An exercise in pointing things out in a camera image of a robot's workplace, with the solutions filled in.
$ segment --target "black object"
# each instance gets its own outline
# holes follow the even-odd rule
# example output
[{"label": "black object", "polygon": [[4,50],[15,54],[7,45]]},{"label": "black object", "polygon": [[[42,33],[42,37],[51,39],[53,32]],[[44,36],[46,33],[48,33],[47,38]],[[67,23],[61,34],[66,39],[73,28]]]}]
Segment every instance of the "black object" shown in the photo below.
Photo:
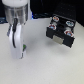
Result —
[{"label": "black object", "polygon": [[76,20],[84,26],[84,0],[30,0],[33,18],[52,17],[55,8],[60,2],[75,5]]},{"label": "black object", "polygon": [[14,24],[13,24],[13,29],[12,29],[12,31],[13,31],[13,39],[12,39],[12,42],[13,42],[13,46],[14,46],[14,48],[16,48],[16,46],[15,46],[15,40],[14,40],[14,36],[15,36],[15,32],[16,32],[16,26],[17,26],[17,23],[18,23],[18,19],[15,18],[15,19],[14,19]]},{"label": "black object", "polygon": [[[66,22],[72,22],[74,25],[67,25]],[[47,27],[46,36],[53,39],[56,36],[56,40],[63,40],[62,44],[71,47],[74,42],[74,37],[65,34],[67,27],[70,29],[70,32],[74,33],[74,27],[76,23],[76,10],[74,5],[60,3],[53,16],[50,24],[56,23],[56,29]]]}]

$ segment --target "white background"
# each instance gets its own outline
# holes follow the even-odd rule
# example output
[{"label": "white background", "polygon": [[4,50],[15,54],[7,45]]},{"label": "white background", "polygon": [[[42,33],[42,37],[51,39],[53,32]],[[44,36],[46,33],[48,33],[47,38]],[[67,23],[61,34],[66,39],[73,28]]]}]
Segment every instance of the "white background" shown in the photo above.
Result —
[{"label": "white background", "polygon": [[24,27],[27,56],[13,59],[0,25],[0,84],[84,84],[84,27],[76,23],[72,48],[46,37],[51,18],[28,20]]}]

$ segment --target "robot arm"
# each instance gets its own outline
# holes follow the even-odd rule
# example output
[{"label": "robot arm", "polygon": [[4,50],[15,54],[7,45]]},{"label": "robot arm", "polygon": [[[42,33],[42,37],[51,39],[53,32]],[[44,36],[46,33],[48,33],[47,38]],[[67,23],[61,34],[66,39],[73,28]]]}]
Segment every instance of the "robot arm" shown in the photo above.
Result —
[{"label": "robot arm", "polygon": [[14,58],[22,58],[26,53],[26,46],[23,45],[23,26],[28,20],[27,0],[2,0],[5,7],[5,14],[10,24],[8,36],[11,53]]}]

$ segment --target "tabletop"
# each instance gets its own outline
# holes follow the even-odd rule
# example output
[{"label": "tabletop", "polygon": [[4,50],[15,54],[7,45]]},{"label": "tabletop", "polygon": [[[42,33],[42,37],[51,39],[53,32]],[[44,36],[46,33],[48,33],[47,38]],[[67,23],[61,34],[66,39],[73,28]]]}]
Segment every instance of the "tabletop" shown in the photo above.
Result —
[{"label": "tabletop", "polygon": [[84,27],[76,22],[72,48],[46,37],[51,18],[28,20],[27,56],[13,59],[7,31],[0,24],[0,84],[84,84]]}]

